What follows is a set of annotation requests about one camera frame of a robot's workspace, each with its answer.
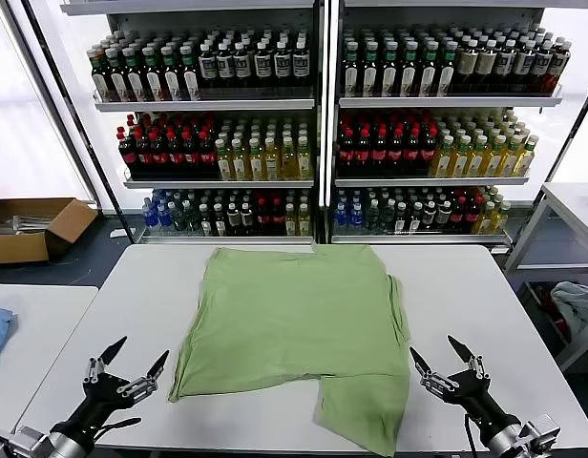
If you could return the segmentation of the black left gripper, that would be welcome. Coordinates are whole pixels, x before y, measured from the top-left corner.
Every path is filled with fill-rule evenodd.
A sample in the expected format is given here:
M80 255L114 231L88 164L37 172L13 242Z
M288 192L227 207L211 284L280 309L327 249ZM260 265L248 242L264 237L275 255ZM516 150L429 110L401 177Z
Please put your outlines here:
M169 350L165 350L148 372L129 383L115 375L103 373L127 340L126 336L109 345L97 358L88 362L83 378L85 398L70 417L55 424L50 433L61 433L77 442L92 442L95 435L117 410L133 406L132 399L145 399L158 389Z

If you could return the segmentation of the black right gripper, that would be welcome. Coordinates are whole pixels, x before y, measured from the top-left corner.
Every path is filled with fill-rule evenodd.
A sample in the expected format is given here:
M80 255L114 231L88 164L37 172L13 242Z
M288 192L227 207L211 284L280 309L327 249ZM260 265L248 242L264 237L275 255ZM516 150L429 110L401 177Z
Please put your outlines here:
M511 425L521 425L517 417L506 413L489 393L490 376L485 371L481 355L472 351L452 335L448 341L467 370L444 377L433 371L423 357L409 349L414 367L421 376L420 384L447 404L462 406L479 428L482 443L489 443L495 435Z

